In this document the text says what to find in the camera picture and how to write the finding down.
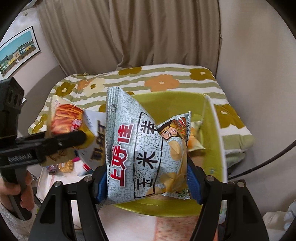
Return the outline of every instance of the snack bag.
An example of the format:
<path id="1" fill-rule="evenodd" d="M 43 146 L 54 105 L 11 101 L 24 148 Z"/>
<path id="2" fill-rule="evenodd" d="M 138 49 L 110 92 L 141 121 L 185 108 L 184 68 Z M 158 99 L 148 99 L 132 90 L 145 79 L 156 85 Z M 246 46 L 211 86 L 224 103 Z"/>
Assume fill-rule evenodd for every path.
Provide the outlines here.
<path id="1" fill-rule="evenodd" d="M 182 151 L 180 148 L 183 146 L 182 158 L 183 163 L 186 164 L 186 143 L 189 141 L 190 136 L 190 119 L 190 112 L 182 115 L 176 115 L 161 123 L 157 127 L 157 131 L 171 147 L 171 156 L 174 160 L 181 156 Z M 186 186 L 183 186 L 182 189 L 176 190 L 175 192 L 167 189 L 162 195 L 179 199 L 190 199 L 190 195 Z"/>
<path id="2" fill-rule="evenodd" d="M 200 121 L 195 121 L 191 122 L 191 132 L 188 140 L 188 145 L 187 145 L 187 151 L 195 151 L 195 150 L 205 150 L 203 145 L 199 142 L 199 128 L 200 128 L 201 122 Z"/>
<path id="3" fill-rule="evenodd" d="M 187 129 L 178 129 L 184 138 L 169 137 L 167 142 L 147 111 L 119 87 L 108 88 L 106 111 L 108 193 L 104 204 L 187 187 Z"/>
<path id="4" fill-rule="evenodd" d="M 72 172 L 74 169 L 74 162 L 67 161 L 67 162 L 63 162 L 63 163 L 59 163 L 59 170 L 63 173 L 68 173 L 68 172 Z"/>
<path id="5" fill-rule="evenodd" d="M 61 97 L 54 95 L 49 109 L 47 125 L 46 137 L 81 130 L 86 134 L 87 139 L 80 146 L 67 148 L 47 156 L 46 162 L 42 163 L 42 166 L 64 163 L 76 158 L 75 149 L 78 150 L 81 160 L 87 163 L 93 170 L 103 165 L 105 161 L 105 113 L 84 111 Z"/>
<path id="6" fill-rule="evenodd" d="M 46 169 L 49 175 L 55 175 L 58 172 L 59 167 L 57 164 L 55 164 L 55 165 L 47 166 Z"/>

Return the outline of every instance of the finger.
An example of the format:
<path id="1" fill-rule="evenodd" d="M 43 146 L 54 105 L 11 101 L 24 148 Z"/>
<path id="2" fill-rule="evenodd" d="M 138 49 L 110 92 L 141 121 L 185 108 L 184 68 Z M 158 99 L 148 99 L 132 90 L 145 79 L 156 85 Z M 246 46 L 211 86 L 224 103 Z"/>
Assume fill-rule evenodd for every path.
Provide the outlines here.
<path id="1" fill-rule="evenodd" d="M 8 183 L 0 179 L 0 194 L 3 195 L 18 195 L 20 193 L 20 185 Z"/>
<path id="2" fill-rule="evenodd" d="M 32 175 L 29 171 L 27 171 L 27 175 L 26 175 L 26 185 L 30 185 L 33 181 Z"/>
<path id="3" fill-rule="evenodd" d="M 8 196 L 0 194 L 0 202 L 7 210 L 11 212 L 13 211 L 13 207 Z"/>
<path id="4" fill-rule="evenodd" d="M 26 190 L 21 195 L 21 202 L 20 206 L 22 208 L 26 208 L 27 210 L 31 211 L 35 204 L 34 204 L 34 195 L 33 195 L 33 189 L 31 185 L 28 185 Z"/>

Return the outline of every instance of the framed picture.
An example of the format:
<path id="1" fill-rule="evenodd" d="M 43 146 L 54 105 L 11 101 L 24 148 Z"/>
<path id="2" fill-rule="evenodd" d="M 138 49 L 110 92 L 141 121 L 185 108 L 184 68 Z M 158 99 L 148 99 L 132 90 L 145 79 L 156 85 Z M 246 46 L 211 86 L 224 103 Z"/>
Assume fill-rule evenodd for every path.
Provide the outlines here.
<path id="1" fill-rule="evenodd" d="M 0 80 L 7 79 L 23 63 L 40 52 L 33 27 L 20 32 L 0 46 Z"/>

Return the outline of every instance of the silver chip bag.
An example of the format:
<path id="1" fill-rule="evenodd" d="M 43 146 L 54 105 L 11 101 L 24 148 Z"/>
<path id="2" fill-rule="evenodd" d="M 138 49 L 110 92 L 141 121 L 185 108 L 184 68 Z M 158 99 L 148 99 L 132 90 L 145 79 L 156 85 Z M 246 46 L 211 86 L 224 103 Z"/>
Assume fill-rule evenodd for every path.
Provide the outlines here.
<path id="1" fill-rule="evenodd" d="M 104 204 L 124 203 L 186 188 L 189 137 L 186 128 L 185 137 L 181 138 L 182 135 L 184 132 L 167 142 L 168 138 L 158 133 L 153 118 L 134 98 L 119 87 L 108 88 L 108 193 Z"/>
<path id="2" fill-rule="evenodd" d="M 180 151 L 181 147 L 184 148 L 184 153 L 186 153 L 186 145 L 189 141 L 191 131 L 190 119 L 191 112 L 181 115 L 175 115 L 157 126 L 158 133 L 169 144 L 171 148 L 170 154 L 174 160 L 180 158 L 180 155 L 182 154 L 182 152 Z M 187 156 L 183 155 L 182 158 L 183 162 L 187 163 Z M 163 195 L 179 199 L 190 199 L 187 188 L 177 190 L 175 192 L 167 191 L 163 193 Z"/>

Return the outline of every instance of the beige curtain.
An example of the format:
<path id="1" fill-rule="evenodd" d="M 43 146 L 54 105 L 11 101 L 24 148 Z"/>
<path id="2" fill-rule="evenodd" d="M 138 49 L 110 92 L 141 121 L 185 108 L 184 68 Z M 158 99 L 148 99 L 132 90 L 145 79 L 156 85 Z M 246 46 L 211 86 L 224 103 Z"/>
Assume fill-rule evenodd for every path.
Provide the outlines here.
<path id="1" fill-rule="evenodd" d="M 37 10 L 67 75 L 161 63 L 216 73 L 218 0 L 39 0 Z"/>

